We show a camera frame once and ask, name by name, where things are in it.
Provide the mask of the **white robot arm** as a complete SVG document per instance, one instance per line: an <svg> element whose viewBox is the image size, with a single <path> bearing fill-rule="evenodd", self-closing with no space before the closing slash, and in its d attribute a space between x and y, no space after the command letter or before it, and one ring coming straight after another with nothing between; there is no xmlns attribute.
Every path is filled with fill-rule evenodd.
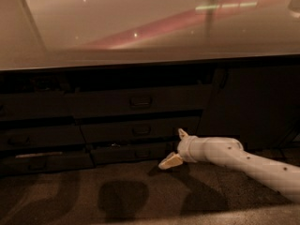
<svg viewBox="0 0 300 225"><path fill-rule="evenodd" d="M171 152L159 164L168 170L186 163L210 162L220 167L245 173L250 178L280 193L295 203L300 203L300 168L259 157L244 150L234 138L197 137L178 129L180 142L176 152Z"/></svg>

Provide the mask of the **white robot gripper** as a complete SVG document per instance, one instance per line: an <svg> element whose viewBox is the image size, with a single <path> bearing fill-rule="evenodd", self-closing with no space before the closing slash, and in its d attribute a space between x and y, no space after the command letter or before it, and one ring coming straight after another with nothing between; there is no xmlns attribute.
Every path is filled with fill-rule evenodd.
<svg viewBox="0 0 300 225"><path fill-rule="evenodd" d="M203 161L203 148L201 140L196 136L188 136L182 129L178 129L178 135L181 139L177 147L177 153L171 152L159 164L161 170L168 170L180 166L185 162L197 163Z"/></svg>

